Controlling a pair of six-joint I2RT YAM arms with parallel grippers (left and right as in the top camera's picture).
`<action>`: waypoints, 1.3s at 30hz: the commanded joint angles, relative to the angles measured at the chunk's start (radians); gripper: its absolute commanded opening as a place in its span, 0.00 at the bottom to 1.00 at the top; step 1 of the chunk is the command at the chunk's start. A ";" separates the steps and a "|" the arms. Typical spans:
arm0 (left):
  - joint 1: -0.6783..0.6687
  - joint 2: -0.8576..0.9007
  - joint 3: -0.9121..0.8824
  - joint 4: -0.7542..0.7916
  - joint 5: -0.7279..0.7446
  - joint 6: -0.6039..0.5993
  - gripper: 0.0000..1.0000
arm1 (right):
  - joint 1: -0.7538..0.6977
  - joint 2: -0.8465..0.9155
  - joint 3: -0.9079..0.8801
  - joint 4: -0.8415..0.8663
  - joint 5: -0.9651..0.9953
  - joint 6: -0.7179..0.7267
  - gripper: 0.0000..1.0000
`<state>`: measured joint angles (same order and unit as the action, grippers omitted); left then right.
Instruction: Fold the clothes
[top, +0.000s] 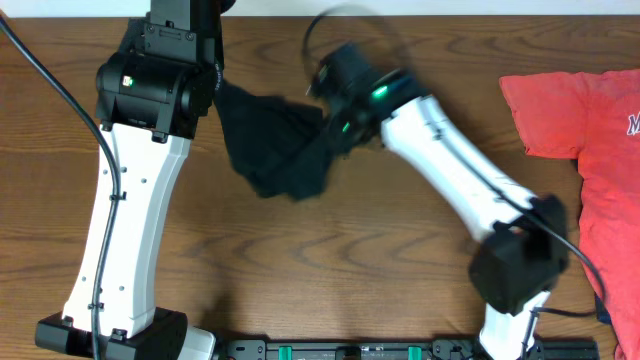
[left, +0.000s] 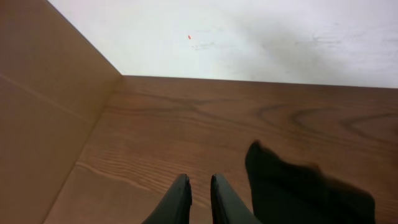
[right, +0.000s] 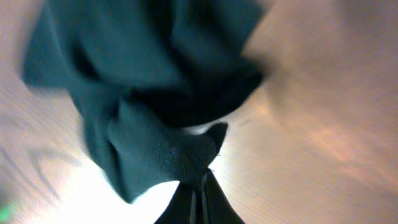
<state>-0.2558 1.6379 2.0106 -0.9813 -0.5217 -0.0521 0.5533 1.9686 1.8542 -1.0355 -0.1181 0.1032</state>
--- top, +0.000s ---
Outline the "black t-shirt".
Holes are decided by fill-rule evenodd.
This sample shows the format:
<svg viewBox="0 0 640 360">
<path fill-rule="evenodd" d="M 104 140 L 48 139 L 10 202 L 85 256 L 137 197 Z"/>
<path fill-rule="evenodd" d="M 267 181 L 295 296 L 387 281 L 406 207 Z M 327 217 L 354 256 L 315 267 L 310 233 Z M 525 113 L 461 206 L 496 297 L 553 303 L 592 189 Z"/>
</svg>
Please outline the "black t-shirt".
<svg viewBox="0 0 640 360">
<path fill-rule="evenodd" d="M 322 194 L 334 159 L 323 110 L 228 81 L 214 99 L 231 166 L 261 198 Z"/>
</svg>

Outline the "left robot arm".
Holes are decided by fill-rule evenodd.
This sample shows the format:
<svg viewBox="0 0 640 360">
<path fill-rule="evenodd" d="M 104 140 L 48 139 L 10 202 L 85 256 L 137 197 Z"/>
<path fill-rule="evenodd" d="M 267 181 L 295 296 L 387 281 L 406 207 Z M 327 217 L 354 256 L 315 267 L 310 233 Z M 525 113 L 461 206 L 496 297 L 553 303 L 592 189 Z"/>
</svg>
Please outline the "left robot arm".
<svg viewBox="0 0 640 360">
<path fill-rule="evenodd" d="M 96 75 L 99 177 L 80 271 L 35 344 L 100 359 L 212 359 L 213 333 L 157 306 L 171 194 L 223 79 L 227 1 L 157 0 Z"/>
</svg>

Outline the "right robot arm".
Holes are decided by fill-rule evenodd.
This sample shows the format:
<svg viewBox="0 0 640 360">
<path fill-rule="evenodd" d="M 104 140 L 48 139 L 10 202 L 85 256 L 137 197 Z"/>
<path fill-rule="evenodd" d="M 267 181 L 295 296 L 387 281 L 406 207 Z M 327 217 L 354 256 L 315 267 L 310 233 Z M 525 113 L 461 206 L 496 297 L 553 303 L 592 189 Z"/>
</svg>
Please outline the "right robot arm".
<svg viewBox="0 0 640 360">
<path fill-rule="evenodd" d="M 566 215 L 495 166 L 453 124 L 412 74 L 376 70 L 313 80 L 347 144 L 378 130 L 383 145 L 416 169 L 448 202 L 479 247 L 469 278 L 486 303 L 480 350 L 489 359 L 524 359 L 534 345 L 536 311 L 568 265 L 560 242 Z"/>
</svg>

